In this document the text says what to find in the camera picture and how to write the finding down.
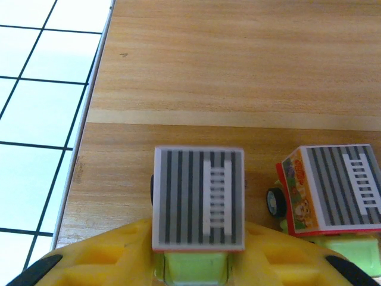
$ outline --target black wheel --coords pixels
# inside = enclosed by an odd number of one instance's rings
[[[154,176],[151,176],[151,204],[154,205]]]
[[[274,217],[286,216],[287,204],[283,191],[280,188],[270,188],[266,195],[268,212]]]

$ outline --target black rubber tire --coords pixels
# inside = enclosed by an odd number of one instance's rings
[[[154,205],[154,176],[151,176],[151,204]]]
[[[273,197],[275,199],[275,207],[270,207],[269,201]],[[283,191],[280,188],[270,188],[266,194],[266,205],[268,212],[273,217],[285,217],[287,212],[286,198]]]

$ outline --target wooden surface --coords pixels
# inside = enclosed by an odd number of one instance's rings
[[[299,145],[381,161],[376,1],[118,0],[57,246],[149,217],[160,144],[244,147],[246,219]]]

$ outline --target white tile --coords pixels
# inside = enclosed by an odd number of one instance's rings
[[[111,0],[58,0],[46,27],[102,32],[110,11],[110,4]]]
[[[0,111],[10,95],[15,79],[0,79]]]
[[[76,118],[76,122],[75,122],[74,127],[73,127],[73,131],[72,131],[72,133],[70,135],[70,139],[69,139],[69,142],[67,144],[67,146],[69,148],[74,148],[74,144],[76,143],[76,139],[77,139],[78,131],[79,131],[78,130],[79,129],[79,123],[80,123],[80,119],[82,117],[83,107],[85,106],[88,90],[89,90],[89,88],[86,88],[85,95],[84,95],[84,97],[82,99],[81,106],[79,108],[78,115],[77,115],[77,118]]]
[[[0,76],[20,74],[38,34],[38,30],[0,27]]]
[[[0,227],[34,231],[60,150],[0,145]]]
[[[19,81],[0,120],[0,141],[63,147],[82,85]]]
[[[41,28],[54,0],[1,0],[0,24]]]
[[[72,153],[72,151],[65,152],[64,160],[62,161],[60,171],[55,181],[52,196],[50,197],[48,208],[42,221],[40,229],[40,231],[42,232],[54,232],[55,223],[57,222],[58,211],[60,210],[60,205],[63,198],[64,187],[66,177],[69,171]]]
[[[6,285],[23,270],[33,236],[0,232],[0,285]]]
[[[44,256],[46,253],[50,251],[50,246],[52,244],[51,237],[41,237],[38,236],[36,240],[35,247],[33,248],[32,255],[30,256],[28,267],[40,258]]]
[[[85,82],[100,37],[44,31],[23,77]]]

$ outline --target green plastic part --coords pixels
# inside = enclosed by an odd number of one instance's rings
[[[284,233],[288,234],[287,220],[282,220],[280,227]],[[303,239],[340,253],[369,276],[381,276],[378,239],[372,235],[321,235],[316,237],[304,237]]]
[[[229,277],[228,253],[156,254],[155,276],[167,285],[224,285]]]

